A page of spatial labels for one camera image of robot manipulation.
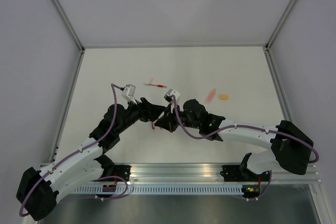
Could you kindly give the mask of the translucent orange highlighter marker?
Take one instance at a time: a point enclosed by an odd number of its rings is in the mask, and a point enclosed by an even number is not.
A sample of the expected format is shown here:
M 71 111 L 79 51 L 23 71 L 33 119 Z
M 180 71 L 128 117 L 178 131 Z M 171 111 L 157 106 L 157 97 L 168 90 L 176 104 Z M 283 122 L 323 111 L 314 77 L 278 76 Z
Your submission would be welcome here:
M 211 90 L 209 92 L 209 94 L 207 95 L 206 99 L 205 99 L 205 103 L 211 103 L 211 101 L 213 100 L 215 94 L 216 94 L 216 89 Z

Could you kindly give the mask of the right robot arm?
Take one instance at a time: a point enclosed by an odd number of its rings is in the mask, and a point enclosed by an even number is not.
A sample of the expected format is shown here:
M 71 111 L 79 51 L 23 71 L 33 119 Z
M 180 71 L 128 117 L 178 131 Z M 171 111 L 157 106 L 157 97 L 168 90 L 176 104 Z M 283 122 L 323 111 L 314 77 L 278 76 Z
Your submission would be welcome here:
M 174 132 L 178 127 L 191 138 L 210 141 L 232 141 L 258 146 L 260 153 L 247 153 L 239 167 L 244 180 L 282 168 L 295 175 L 304 175 L 312 160 L 313 141 L 292 122 L 254 126 L 211 114 L 197 100 L 188 100 L 182 108 L 172 104 L 154 124 Z

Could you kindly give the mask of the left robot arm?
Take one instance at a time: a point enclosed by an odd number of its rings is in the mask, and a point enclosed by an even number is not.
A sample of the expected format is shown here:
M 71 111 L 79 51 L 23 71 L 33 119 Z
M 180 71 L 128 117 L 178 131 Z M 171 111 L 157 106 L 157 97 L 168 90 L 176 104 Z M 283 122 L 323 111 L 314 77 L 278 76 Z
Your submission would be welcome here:
M 98 126 L 76 150 L 39 169 L 24 171 L 16 193 L 21 203 L 19 215 L 35 221 L 47 217 L 56 205 L 78 187 L 96 180 L 110 180 L 114 162 L 106 156 L 120 140 L 120 134 L 137 121 L 154 122 L 165 107 L 145 98 L 129 102 L 128 107 L 114 103 Z

